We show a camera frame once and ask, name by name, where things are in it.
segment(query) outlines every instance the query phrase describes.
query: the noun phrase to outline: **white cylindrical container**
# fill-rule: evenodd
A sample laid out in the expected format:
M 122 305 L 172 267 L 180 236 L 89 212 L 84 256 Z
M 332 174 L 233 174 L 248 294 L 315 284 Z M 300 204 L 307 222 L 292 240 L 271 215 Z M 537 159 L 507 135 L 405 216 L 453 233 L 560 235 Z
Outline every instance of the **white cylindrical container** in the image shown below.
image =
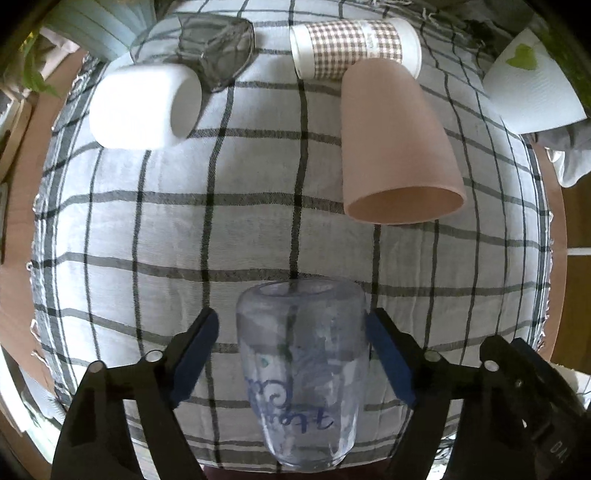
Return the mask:
M 403 18 L 295 25 L 290 43 L 295 70 L 304 80 L 339 80 L 353 63 L 367 58 L 395 60 L 415 78 L 421 72 L 421 42 Z
M 178 64 L 123 67 L 107 75 L 90 103 L 90 130 L 106 148 L 156 150 L 187 138 L 199 117 L 197 74 Z
M 521 44 L 533 49 L 534 70 L 507 63 Z M 567 77 L 529 28 L 501 53 L 482 85 L 507 128 L 516 134 L 550 130 L 587 118 Z

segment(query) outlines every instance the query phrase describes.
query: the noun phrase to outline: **cup opening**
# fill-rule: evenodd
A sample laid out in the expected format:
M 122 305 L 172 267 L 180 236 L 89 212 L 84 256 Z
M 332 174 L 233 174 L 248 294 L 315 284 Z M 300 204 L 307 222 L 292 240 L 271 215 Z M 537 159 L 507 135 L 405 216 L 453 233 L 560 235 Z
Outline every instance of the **cup opening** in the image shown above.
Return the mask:
M 355 220 L 384 225 L 420 223 L 455 212 L 464 197 L 442 187 L 404 187 L 370 194 L 346 207 Z
M 268 297 L 300 297 L 319 295 L 334 290 L 336 283 L 326 278 L 304 278 L 268 283 L 259 292 Z
M 170 128 L 177 138 L 187 138 L 197 123 L 201 110 L 201 91 L 194 81 L 185 80 L 170 109 Z

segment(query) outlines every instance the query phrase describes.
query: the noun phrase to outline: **white ceramic cup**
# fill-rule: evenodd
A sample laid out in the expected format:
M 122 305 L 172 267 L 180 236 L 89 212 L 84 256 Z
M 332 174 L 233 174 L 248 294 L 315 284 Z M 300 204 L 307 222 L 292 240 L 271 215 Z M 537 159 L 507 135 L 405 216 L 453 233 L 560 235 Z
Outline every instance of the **white ceramic cup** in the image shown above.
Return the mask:
M 106 148 L 156 150 L 187 138 L 199 117 L 197 74 L 179 64 L 133 65 L 115 70 L 97 86 L 90 130 Z

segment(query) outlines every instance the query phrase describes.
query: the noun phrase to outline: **gingham patterned cup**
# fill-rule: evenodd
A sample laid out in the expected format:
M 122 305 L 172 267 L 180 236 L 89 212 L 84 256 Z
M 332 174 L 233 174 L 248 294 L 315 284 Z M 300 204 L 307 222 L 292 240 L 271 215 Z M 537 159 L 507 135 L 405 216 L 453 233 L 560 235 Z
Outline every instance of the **gingham patterned cup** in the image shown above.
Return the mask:
M 391 59 L 416 78 L 421 69 L 418 35 L 406 20 L 338 20 L 291 27 L 291 51 L 302 79 L 340 80 L 356 61 Z

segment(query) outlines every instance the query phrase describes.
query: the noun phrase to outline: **white cloth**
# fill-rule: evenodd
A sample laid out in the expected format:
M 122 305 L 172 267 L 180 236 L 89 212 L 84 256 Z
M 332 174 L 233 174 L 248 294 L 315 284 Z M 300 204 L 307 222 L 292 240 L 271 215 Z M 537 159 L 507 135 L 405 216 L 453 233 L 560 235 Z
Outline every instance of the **white cloth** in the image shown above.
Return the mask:
M 422 9 L 333 0 L 180 8 L 243 15 L 254 23 L 258 54 L 233 86 L 204 100 L 186 142 L 154 152 L 100 148 L 86 112 L 103 69 L 83 68 L 35 203 L 34 301 L 65 403 L 90 362 L 134 363 L 209 305 L 220 336 L 177 418 L 202 463 L 275 471 L 246 396 L 235 304 L 254 284 L 295 275 L 359 282 L 371 305 L 455 363 L 478 365 L 481 342 L 495 332 L 536 344 L 548 301 L 548 204 L 537 160 L 482 92 L 479 50 L 423 21 Z M 340 84 L 297 79 L 289 26 L 394 14 L 419 32 L 418 81 L 449 135 L 468 199 L 438 222 L 380 227 L 343 213 Z M 454 405 L 449 425 L 458 413 Z M 344 465 L 387 457 L 407 414 L 374 358 Z M 129 415 L 140 449 L 137 412 Z

